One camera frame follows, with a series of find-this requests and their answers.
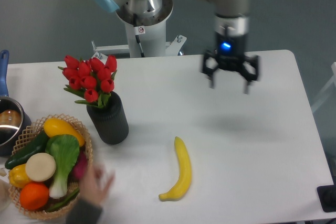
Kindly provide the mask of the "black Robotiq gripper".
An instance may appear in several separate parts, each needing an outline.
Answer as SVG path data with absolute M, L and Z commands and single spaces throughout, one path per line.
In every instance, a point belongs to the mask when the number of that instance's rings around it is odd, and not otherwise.
M 206 50 L 201 67 L 201 72 L 207 75 L 210 81 L 210 88 L 215 87 L 214 73 L 218 69 L 234 71 L 245 79 L 244 94 L 248 94 L 250 84 L 259 78 L 259 55 L 245 55 L 247 34 L 232 37 L 216 33 L 215 37 L 217 53 Z M 248 70 L 247 65 L 253 69 L 252 72 Z

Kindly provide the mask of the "grey sleeved forearm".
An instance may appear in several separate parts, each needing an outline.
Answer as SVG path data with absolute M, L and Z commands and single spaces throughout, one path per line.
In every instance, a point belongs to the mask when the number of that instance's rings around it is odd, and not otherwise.
M 103 212 L 101 206 L 94 205 L 80 198 L 66 217 L 66 224 L 95 224 Z

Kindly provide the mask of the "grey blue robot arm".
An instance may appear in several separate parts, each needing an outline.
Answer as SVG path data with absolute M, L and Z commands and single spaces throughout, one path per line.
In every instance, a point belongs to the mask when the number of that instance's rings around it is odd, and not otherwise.
M 166 41 L 166 21 L 172 0 L 94 0 L 102 9 L 116 13 L 127 32 L 132 58 L 177 55 L 177 42 Z M 246 56 L 249 32 L 249 0 L 205 0 L 214 5 L 215 46 L 204 52 L 202 73 L 213 80 L 219 70 L 238 72 L 250 84 L 258 79 L 258 56 Z

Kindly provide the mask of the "blurred human hand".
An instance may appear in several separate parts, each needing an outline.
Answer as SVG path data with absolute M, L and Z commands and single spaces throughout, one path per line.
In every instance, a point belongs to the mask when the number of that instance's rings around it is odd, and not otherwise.
M 94 206 L 102 207 L 109 196 L 114 179 L 114 172 L 107 173 L 103 167 L 89 165 L 79 183 L 80 198 Z

